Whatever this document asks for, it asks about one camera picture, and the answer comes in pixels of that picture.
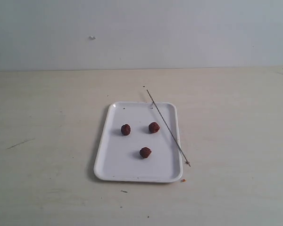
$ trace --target tray rim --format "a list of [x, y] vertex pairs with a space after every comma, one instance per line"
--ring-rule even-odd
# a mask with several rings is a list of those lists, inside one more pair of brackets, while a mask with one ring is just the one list
[[[106, 177], [103, 176], [99, 173], [99, 169], [98, 169], [98, 165], [99, 165], [99, 155], [100, 155], [100, 149], [103, 143], [103, 133], [106, 130], [107, 127], [107, 122], [108, 122], [108, 118], [110, 116], [110, 112], [111, 109], [114, 107], [113, 105], [117, 105], [117, 104], [152, 104], [152, 102], [135, 102], [135, 101], [117, 101], [114, 102], [112, 104], [110, 104], [108, 111], [107, 111], [107, 115], [106, 115], [106, 119], [105, 119], [105, 123], [104, 123], [104, 127], [102, 130], [102, 134], [100, 137], [100, 142], [99, 142], [99, 147], [97, 149], [97, 154], [96, 154], [96, 158], [95, 158], [95, 162], [94, 162], [94, 166], [93, 166], [93, 172], [94, 175], [101, 180], [104, 181], [125, 181], [125, 182], [148, 182], [148, 183], [172, 183], [175, 182], [177, 180], [179, 180], [182, 175], [183, 175], [183, 160], [182, 160], [182, 156], [181, 153], [178, 150], [178, 161], [179, 161], [179, 174], [172, 178], [172, 179], [151, 179], [151, 178], [140, 178], [140, 179], [132, 179], [132, 178], [120, 178], [120, 177]], [[174, 108], [174, 116], [175, 116], [175, 127], [176, 127], [176, 137], [177, 137], [177, 142], [179, 144], [179, 146], [181, 146], [180, 144], [180, 137], [179, 137], [179, 126], [178, 126], [178, 118], [177, 118], [177, 108], [174, 104], [170, 103], [170, 102], [156, 102], [157, 104], [166, 104], [166, 105], [171, 105]]]

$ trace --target scratch on table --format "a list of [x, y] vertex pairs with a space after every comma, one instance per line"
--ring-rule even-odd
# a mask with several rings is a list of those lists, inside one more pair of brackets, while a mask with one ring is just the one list
[[11, 147], [9, 147], [9, 148], [7, 148], [7, 149], [11, 149], [11, 148], [13, 148], [13, 147], [16, 147], [16, 146], [18, 146], [18, 145], [24, 144], [24, 143], [26, 143], [26, 142], [28, 142], [28, 141], [31, 141], [31, 140], [34, 140], [34, 139], [35, 139], [35, 138], [33, 138], [33, 139], [29, 139], [29, 140], [25, 140], [25, 141], [23, 141], [23, 142], [21, 142], [21, 143], [18, 143], [18, 144], [12, 145]]

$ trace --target white tray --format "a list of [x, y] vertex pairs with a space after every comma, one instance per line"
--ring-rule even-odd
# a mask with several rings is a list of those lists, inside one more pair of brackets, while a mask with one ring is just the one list
[[[179, 142], [176, 107], [157, 103], [174, 137]], [[157, 122], [160, 130], [150, 134], [148, 125]], [[120, 129], [129, 124], [131, 133]], [[142, 159], [139, 150], [152, 150]], [[183, 173], [182, 157], [153, 103], [116, 102], [109, 107], [94, 164], [94, 174], [102, 180], [170, 183]]]

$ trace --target brown ball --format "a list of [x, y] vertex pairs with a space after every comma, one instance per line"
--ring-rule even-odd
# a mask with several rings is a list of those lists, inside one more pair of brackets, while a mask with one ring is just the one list
[[131, 132], [130, 126], [128, 124], [123, 125], [121, 128], [121, 132], [123, 135], [128, 136]]
[[149, 131], [150, 133], [157, 133], [159, 131], [160, 127], [156, 122], [153, 122], [149, 125]]
[[142, 158], [146, 159], [149, 157], [149, 155], [151, 154], [151, 150], [147, 147], [143, 147], [141, 150], [140, 150], [140, 155]]

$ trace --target table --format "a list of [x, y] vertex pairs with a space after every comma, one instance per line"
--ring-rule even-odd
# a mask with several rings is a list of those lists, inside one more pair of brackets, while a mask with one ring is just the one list
[[[186, 182], [98, 180], [109, 104], [146, 88], [177, 107]], [[0, 73], [1, 225], [283, 226], [282, 68]]]

